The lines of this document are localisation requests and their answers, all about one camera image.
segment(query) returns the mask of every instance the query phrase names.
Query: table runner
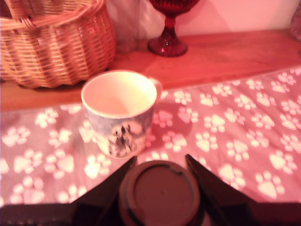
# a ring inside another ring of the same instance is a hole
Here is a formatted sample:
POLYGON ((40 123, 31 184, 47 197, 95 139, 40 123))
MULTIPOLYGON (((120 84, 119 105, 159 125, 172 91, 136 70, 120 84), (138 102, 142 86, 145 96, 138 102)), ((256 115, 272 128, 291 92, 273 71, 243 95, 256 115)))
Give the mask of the table runner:
MULTIPOLYGON (((187 153, 257 201, 301 202, 301 68, 164 91, 138 162, 187 153)), ((72 202, 125 161, 81 104, 1 114, 0 205, 72 202)))

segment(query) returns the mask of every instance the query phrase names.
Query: goblet base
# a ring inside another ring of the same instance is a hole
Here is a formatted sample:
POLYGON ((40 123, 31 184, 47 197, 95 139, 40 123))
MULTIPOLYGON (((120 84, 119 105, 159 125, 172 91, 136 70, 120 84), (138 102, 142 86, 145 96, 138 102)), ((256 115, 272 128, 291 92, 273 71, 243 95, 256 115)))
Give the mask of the goblet base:
POLYGON ((166 42, 161 37, 151 39, 147 47, 151 52, 163 57, 179 57, 188 50, 188 46, 184 41, 177 39, 173 42, 166 42))

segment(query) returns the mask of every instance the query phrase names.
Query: wooden surface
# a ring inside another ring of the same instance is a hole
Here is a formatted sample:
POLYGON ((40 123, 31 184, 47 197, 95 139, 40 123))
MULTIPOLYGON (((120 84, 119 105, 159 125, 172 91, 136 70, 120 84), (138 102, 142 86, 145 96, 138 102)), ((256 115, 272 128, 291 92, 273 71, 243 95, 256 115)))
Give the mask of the wooden surface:
MULTIPOLYGON (((182 37, 188 52, 177 58, 150 53, 146 41, 138 51, 117 54, 110 69, 127 69, 154 77, 165 89, 251 77, 301 65, 301 43, 288 30, 182 37)), ((80 102, 84 82, 55 89, 1 84, 1 111, 80 102)))

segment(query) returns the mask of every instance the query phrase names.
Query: mug handle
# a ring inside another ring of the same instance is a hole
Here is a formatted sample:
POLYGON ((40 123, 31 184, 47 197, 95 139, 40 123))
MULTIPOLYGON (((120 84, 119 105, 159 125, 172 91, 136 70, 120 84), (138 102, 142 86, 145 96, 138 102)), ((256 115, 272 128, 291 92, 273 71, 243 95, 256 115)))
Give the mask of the mug handle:
POLYGON ((162 94, 162 90, 163 90, 163 86, 162 83, 159 82, 156 79, 153 78, 149 78, 149 80, 155 85, 156 90, 157 90, 157 99, 156 99, 156 104, 159 102, 159 100, 161 99, 161 94, 162 94))

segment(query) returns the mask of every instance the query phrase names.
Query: mug rim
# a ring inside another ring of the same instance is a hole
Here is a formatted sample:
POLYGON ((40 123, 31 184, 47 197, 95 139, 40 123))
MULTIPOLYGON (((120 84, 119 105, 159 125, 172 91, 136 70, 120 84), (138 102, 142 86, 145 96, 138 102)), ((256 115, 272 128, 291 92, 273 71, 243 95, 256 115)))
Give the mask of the mug rim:
POLYGON ((91 77, 90 79, 88 79, 85 84, 83 85, 82 89, 81 89, 81 92, 80 92, 80 98, 81 98, 81 101, 83 103, 83 105, 89 110, 91 111, 93 114, 95 115, 99 115, 99 116, 102 116, 104 118, 109 118, 109 119, 128 119, 128 118, 132 118, 132 117, 136 117, 138 115, 141 115, 145 112, 147 112, 155 103, 156 103, 156 99, 157 99, 157 95, 158 95, 158 92, 157 92, 157 89, 156 89, 156 86, 153 82, 151 82, 151 80, 146 77, 144 74, 141 74, 139 72, 135 72, 135 71, 131 71, 131 70, 110 70, 110 71, 107 71, 107 72, 102 72, 102 73, 99 73, 93 77, 91 77), (126 72, 126 73, 130 73, 130 74, 137 74, 143 78, 145 78, 154 88, 155 90, 155 97, 154 97, 154 100, 151 102, 151 104, 148 105, 147 108, 143 109, 142 111, 139 111, 135 114, 128 114, 128 115, 122 115, 122 114, 107 114, 107 113, 103 113, 103 112, 100 112, 100 111, 97 111, 93 108, 91 108, 87 103, 86 101, 84 100, 84 92, 85 92, 85 88, 86 86, 91 83, 94 79, 97 79, 99 77, 101 77, 102 75, 106 75, 106 74, 110 74, 110 73, 118 73, 118 72, 126 72))

